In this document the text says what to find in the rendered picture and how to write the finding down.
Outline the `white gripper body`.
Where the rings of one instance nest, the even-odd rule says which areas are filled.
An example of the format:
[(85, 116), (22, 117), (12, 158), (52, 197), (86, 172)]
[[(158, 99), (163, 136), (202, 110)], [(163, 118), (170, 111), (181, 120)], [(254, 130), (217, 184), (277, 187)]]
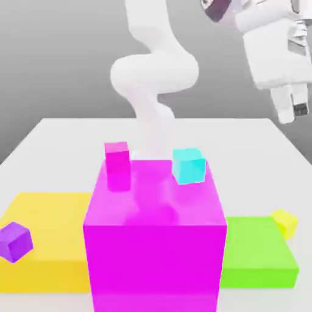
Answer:
[(303, 24), (270, 23), (246, 32), (243, 40), (257, 88), (312, 83), (312, 59)]

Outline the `small cyan cube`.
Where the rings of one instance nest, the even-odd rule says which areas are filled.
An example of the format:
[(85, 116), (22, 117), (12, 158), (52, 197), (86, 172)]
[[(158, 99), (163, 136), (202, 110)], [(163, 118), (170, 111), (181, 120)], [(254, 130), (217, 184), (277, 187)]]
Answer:
[(205, 181), (206, 158), (198, 148), (174, 149), (172, 174), (179, 185)]

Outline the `small yellow cube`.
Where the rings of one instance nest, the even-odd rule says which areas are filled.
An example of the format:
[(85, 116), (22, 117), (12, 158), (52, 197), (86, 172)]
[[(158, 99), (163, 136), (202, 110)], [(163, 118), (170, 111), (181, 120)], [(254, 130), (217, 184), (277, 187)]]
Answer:
[(278, 209), (270, 214), (278, 226), (284, 240), (292, 238), (295, 234), (298, 218), (284, 209)]

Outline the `small pink cube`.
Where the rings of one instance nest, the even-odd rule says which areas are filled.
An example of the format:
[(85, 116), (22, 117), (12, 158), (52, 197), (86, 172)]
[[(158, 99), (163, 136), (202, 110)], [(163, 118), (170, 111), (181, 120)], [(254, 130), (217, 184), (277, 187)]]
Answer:
[(131, 162), (127, 142), (104, 144), (105, 168), (110, 191), (128, 191), (131, 187)]

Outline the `small purple cube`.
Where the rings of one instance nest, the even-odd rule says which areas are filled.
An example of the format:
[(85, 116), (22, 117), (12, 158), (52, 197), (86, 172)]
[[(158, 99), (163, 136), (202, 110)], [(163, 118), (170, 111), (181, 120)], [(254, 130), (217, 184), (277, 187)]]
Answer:
[(17, 262), (34, 248), (30, 230), (12, 221), (0, 229), (0, 257)]

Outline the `large green box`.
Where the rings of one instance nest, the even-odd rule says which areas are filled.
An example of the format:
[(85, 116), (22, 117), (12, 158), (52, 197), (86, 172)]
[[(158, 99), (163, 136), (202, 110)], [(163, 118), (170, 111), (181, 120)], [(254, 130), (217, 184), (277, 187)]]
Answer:
[(293, 288), (299, 266), (270, 216), (228, 216), (221, 288)]

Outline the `large magenta box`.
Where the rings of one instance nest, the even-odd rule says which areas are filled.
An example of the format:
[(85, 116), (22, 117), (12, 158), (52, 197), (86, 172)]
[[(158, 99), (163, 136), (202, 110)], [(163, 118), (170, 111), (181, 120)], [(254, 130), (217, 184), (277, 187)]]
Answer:
[(216, 312), (224, 212), (210, 171), (179, 185), (171, 166), (101, 166), (83, 221), (94, 312)]

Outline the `large yellow box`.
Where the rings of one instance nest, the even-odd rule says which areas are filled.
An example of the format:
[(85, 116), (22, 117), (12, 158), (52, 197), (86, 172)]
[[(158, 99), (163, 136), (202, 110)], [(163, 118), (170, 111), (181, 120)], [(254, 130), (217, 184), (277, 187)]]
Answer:
[(89, 293), (83, 220), (90, 193), (19, 193), (0, 217), (30, 230), (33, 250), (0, 257), (0, 293)]

